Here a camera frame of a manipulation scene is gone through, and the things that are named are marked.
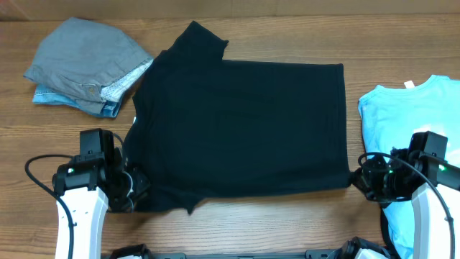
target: t-shirt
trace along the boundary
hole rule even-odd
[[[138,211],[349,185],[343,65],[222,60],[227,44],[192,22],[146,72],[124,145],[152,182]]]
[[[408,148],[413,133],[432,131],[448,138],[445,159],[460,166],[460,81],[431,76],[415,88],[377,86],[359,100],[367,152],[389,154]],[[415,220],[411,201],[383,209],[389,233],[402,259],[412,258]]]

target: gray shorts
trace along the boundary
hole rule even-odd
[[[70,18],[38,47],[24,77],[100,114],[152,64],[153,57],[120,29]]]

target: wooden table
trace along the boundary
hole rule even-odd
[[[230,40],[224,58],[288,63],[343,63],[351,170],[363,153],[360,96],[378,83],[403,88],[431,74],[460,78],[460,15],[385,15],[198,19]],[[112,20],[158,55],[189,19]],[[32,104],[35,86],[22,78],[40,41],[59,22],[0,23],[0,258],[54,258],[55,201],[31,182],[24,163],[39,154],[78,154],[79,132],[101,127],[124,136],[135,115],[129,96],[116,119],[65,106]],[[32,165],[50,185],[63,161]],[[102,250],[146,243],[159,253],[268,253],[334,248],[354,236],[382,243],[380,212],[354,188],[269,198],[212,199],[191,216],[108,214]]]

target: wood grain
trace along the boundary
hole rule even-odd
[[[102,21],[158,55],[190,19]],[[289,63],[343,63],[350,169],[364,151],[358,99],[380,83],[420,84],[431,74],[460,78],[460,15],[263,17],[197,19],[230,40],[224,58]],[[95,127],[124,136],[135,115],[130,96],[116,119],[64,106],[32,104],[34,84],[22,78],[40,41],[59,22],[0,23],[0,258],[54,258],[55,202],[24,173],[39,154],[77,154],[78,133]],[[327,96],[319,96],[328,101]],[[32,165],[46,184],[63,161]],[[292,196],[212,199],[191,216],[108,214],[102,250],[146,243],[155,252],[265,253],[334,248],[353,236],[382,242],[376,204],[355,189]]]
[[[0,0],[0,19],[22,21],[459,12],[458,0]]]

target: fabric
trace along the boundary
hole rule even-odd
[[[32,100],[34,104],[48,104],[48,105],[67,105],[77,109],[81,109],[81,106],[74,100],[68,98],[63,94],[58,94],[53,90],[49,89],[44,85],[38,85],[35,89],[34,98]],[[92,114],[95,117],[108,117],[115,118],[120,110],[121,102],[107,101],[102,110],[98,114]]]
[[[106,102],[120,103],[123,93],[152,61],[121,30],[70,18],[40,43],[24,77],[56,93],[47,95],[50,100],[47,104],[60,103],[51,99],[60,94],[75,103],[75,107],[103,116]]]
[[[460,81],[431,76],[415,88],[377,86],[359,100],[367,152],[390,153],[408,148],[413,133],[432,131],[447,136],[446,160],[460,166]],[[389,232],[402,259],[412,258],[415,220],[410,201],[383,209]]]
[[[153,185],[137,210],[349,186],[342,64],[222,60],[227,43],[192,22],[146,72],[124,144]]]

